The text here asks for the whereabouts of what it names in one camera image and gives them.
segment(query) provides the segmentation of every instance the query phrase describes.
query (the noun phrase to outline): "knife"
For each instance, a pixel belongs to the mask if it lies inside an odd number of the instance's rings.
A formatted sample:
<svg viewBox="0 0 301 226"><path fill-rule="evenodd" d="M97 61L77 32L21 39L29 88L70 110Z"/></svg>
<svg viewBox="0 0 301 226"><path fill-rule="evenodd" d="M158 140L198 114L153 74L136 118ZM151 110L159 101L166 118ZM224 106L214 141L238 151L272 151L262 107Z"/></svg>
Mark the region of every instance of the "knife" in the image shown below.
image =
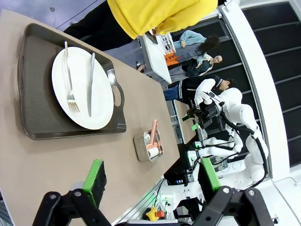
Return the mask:
<svg viewBox="0 0 301 226"><path fill-rule="evenodd" d="M90 117L91 117L91 99L92 99L92 83L93 83L94 61L95 61L95 53L92 53L91 71L90 71L89 84L88 84L88 94L87 94L88 113L89 113Z"/></svg>

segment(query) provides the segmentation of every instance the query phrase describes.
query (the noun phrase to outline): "red button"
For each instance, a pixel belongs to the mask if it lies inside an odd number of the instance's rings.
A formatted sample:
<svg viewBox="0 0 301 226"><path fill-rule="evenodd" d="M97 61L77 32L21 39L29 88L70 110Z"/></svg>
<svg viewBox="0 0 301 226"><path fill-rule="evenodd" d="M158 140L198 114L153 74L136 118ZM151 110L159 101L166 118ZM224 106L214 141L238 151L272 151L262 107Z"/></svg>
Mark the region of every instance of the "red button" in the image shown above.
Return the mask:
<svg viewBox="0 0 301 226"><path fill-rule="evenodd" d="M164 211L158 211L157 213L156 213L156 216L158 217L158 218L163 218L164 217Z"/></svg>

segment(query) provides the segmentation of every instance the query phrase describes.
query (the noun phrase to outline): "black jacket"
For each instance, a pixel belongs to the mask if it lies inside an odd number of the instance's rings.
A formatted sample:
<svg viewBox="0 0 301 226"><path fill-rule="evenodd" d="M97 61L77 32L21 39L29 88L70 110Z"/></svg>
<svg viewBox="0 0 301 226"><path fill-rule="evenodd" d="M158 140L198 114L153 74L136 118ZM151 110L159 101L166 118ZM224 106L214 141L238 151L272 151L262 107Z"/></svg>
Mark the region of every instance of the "black jacket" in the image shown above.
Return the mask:
<svg viewBox="0 0 301 226"><path fill-rule="evenodd" d="M202 75L198 77L190 77L181 81L174 82L170 84L168 87L174 87L179 85L179 96L180 101L189 104L189 100L194 100L194 96L196 94L197 87L204 81L205 79L214 79L215 85L212 88L212 92L215 92L222 82L222 79L215 74Z"/></svg>
<svg viewBox="0 0 301 226"><path fill-rule="evenodd" d="M201 73L207 72L212 65L209 63L209 61L204 60L202 65L197 68L197 60L196 59L190 59L188 61L185 61L182 64L182 69L186 72L186 77L197 77Z"/></svg>

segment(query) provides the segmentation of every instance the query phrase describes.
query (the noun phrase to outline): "dark gray tray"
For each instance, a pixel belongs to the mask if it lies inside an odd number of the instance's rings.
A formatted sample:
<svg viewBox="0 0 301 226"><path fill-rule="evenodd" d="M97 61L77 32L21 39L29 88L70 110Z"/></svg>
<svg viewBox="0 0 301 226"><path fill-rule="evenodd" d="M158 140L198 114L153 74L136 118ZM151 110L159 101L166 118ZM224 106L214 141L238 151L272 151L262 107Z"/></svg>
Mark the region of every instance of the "dark gray tray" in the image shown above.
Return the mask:
<svg viewBox="0 0 301 226"><path fill-rule="evenodd" d="M109 78L117 86L121 104L114 106L113 115L104 128L89 130L72 121L59 105L52 87L51 70L56 55L68 46L92 51L72 40L38 24L29 24L24 31L22 51L18 62L18 86L21 104L22 127L34 140L79 137L111 133L124 133L127 129L123 114L124 94L115 73ZM96 60L107 71L114 69L111 60L95 53Z"/></svg>

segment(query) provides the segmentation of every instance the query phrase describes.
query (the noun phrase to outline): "jeans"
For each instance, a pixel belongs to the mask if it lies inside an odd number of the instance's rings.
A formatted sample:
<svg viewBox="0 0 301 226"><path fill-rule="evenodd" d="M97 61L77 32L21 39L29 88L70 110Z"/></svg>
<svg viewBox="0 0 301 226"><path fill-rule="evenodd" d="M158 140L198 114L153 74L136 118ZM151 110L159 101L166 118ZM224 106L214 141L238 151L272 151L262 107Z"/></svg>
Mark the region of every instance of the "jeans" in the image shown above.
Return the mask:
<svg viewBox="0 0 301 226"><path fill-rule="evenodd" d="M163 91L165 100L180 100L179 85Z"/></svg>

